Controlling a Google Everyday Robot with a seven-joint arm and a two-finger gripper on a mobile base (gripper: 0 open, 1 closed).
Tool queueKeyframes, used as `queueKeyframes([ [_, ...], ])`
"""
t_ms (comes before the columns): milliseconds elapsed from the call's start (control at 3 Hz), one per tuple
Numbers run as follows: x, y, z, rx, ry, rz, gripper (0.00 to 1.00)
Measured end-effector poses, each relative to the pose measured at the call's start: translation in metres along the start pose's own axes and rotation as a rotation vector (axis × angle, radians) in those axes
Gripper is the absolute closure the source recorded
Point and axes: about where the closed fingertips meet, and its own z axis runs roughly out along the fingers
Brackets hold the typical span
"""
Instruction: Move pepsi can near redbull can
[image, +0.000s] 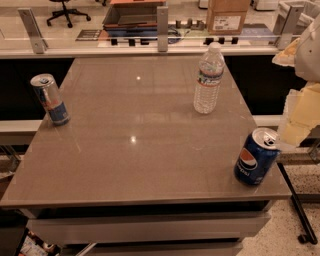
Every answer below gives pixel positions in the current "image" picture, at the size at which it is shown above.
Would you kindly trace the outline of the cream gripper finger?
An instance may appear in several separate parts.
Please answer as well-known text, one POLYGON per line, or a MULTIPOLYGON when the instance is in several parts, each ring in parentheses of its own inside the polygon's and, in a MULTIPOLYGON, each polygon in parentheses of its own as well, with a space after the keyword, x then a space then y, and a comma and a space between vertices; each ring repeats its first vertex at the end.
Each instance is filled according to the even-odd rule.
POLYGON ((284 50, 277 53, 273 59, 272 63, 284 66, 284 67, 294 67, 295 66, 295 55, 300 39, 297 38, 291 42, 284 50))
POLYGON ((298 147, 320 124, 320 84, 308 82, 300 91, 290 89, 278 127, 282 143, 298 147))

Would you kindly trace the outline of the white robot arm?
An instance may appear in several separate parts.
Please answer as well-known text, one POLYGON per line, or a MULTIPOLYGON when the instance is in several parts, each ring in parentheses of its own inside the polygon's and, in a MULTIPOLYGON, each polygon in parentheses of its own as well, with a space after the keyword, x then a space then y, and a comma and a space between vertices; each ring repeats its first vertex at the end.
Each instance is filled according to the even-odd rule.
POLYGON ((280 118, 277 144, 287 151, 298 147, 320 124, 320 16, 272 62, 293 67, 295 75, 306 81, 302 89, 289 91, 280 118))

